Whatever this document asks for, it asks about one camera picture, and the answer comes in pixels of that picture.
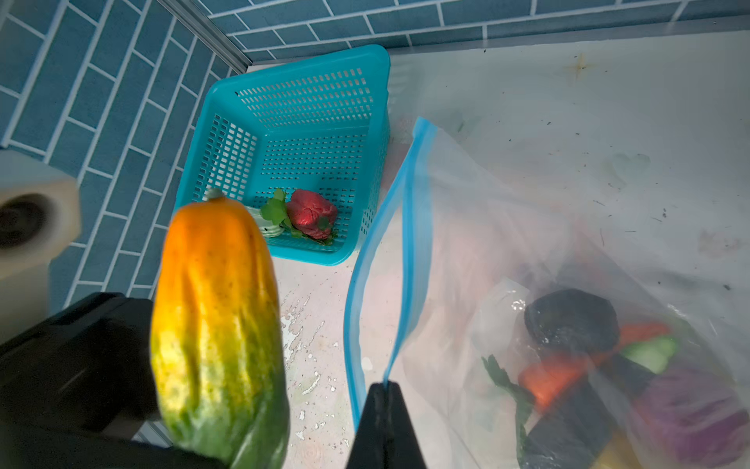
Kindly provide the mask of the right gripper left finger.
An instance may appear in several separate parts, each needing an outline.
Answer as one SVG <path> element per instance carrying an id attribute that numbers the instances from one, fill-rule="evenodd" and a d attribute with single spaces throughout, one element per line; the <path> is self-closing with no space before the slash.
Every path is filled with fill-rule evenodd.
<path id="1" fill-rule="evenodd" d="M 347 469 L 385 469 L 387 467 L 387 399 L 382 383 L 370 386 L 361 421 L 355 433 Z"/>

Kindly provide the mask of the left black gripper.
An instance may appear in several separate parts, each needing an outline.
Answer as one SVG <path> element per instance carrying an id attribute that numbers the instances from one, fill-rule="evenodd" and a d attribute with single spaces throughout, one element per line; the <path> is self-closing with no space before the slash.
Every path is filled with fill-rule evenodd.
<path id="1" fill-rule="evenodd" d="M 94 293 L 2 344 L 2 467 L 222 467 L 178 449 L 161 420 L 152 308 Z"/>

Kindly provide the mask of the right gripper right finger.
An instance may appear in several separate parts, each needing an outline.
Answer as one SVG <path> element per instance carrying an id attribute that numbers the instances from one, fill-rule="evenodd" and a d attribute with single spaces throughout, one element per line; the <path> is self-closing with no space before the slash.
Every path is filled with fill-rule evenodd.
<path id="1" fill-rule="evenodd" d="M 426 469 L 426 463 L 411 423 L 400 385 L 385 387 L 385 467 Z"/>

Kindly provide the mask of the green yellow toy corn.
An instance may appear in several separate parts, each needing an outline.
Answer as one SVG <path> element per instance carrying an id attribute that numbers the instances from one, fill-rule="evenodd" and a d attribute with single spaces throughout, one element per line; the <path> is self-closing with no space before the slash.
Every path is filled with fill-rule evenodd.
<path id="1" fill-rule="evenodd" d="M 279 292 L 254 219 L 224 195 L 182 207 L 150 326 L 158 408 L 175 446 L 228 468 L 279 468 L 290 436 Z"/>

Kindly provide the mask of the orange toy carrot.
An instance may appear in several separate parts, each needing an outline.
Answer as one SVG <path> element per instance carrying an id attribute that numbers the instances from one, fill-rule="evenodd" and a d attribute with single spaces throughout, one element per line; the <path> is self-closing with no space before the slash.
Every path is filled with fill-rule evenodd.
<path id="1" fill-rule="evenodd" d="M 534 398 L 534 407 L 544 414 L 568 388 L 627 346 L 667 336 L 671 329 L 660 322 L 626 324 L 620 329 L 620 339 L 609 352 L 590 354 L 560 353 L 545 358 L 541 363 L 529 365 L 519 375 L 519 385 Z"/>

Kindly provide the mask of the clear zip top bag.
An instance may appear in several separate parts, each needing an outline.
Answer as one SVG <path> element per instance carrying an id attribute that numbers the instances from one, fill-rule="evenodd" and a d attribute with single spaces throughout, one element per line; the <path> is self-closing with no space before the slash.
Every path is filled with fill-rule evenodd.
<path id="1" fill-rule="evenodd" d="M 347 465 L 745 468 L 748 302 L 659 302 L 420 118 L 346 300 Z"/>

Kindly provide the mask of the dark toy avocado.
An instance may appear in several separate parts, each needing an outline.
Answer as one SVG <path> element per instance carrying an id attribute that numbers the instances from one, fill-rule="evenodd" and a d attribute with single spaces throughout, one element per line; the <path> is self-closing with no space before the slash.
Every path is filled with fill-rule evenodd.
<path id="1" fill-rule="evenodd" d="M 619 342 L 611 301 L 579 289 L 558 290 L 528 304 L 523 321 L 541 348 L 572 353 L 605 353 Z"/>

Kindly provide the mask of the red toy strawberry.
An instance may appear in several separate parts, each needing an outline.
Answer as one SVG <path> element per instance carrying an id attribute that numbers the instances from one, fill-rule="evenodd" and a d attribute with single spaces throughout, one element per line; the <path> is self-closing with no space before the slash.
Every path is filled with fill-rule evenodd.
<path id="1" fill-rule="evenodd" d="M 322 195 L 296 190 L 286 203 L 286 211 L 292 226 L 303 235 L 320 242 L 332 236 L 338 209 Z"/>

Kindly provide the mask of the white green toy radish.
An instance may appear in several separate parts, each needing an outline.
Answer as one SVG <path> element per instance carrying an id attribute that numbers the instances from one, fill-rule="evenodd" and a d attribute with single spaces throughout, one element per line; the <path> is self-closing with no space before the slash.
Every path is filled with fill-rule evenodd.
<path id="1" fill-rule="evenodd" d="M 273 196 L 261 208 L 246 206 L 264 238 L 277 238 L 292 231 L 286 208 L 286 193 L 276 189 Z"/>

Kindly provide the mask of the purple toy onion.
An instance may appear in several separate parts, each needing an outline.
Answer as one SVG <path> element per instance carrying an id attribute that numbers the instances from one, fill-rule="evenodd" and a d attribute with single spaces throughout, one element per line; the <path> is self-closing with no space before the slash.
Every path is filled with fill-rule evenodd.
<path id="1" fill-rule="evenodd" d="M 633 433 L 658 453 L 685 465 L 719 468 L 749 449 L 749 412 L 724 379 L 674 365 L 636 400 Z"/>

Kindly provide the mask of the teal plastic basket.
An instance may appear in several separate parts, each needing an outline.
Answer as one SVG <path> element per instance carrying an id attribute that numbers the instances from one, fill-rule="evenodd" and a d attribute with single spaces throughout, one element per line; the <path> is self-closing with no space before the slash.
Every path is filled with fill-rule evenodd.
<path id="1" fill-rule="evenodd" d="M 307 190 L 338 211 L 334 240 L 282 234 L 277 258 L 334 266 L 365 238 L 378 205 L 390 139 L 391 59 L 367 45 L 256 70 L 208 91 L 176 199 L 185 206 L 211 187 L 250 207 L 276 191 Z"/>

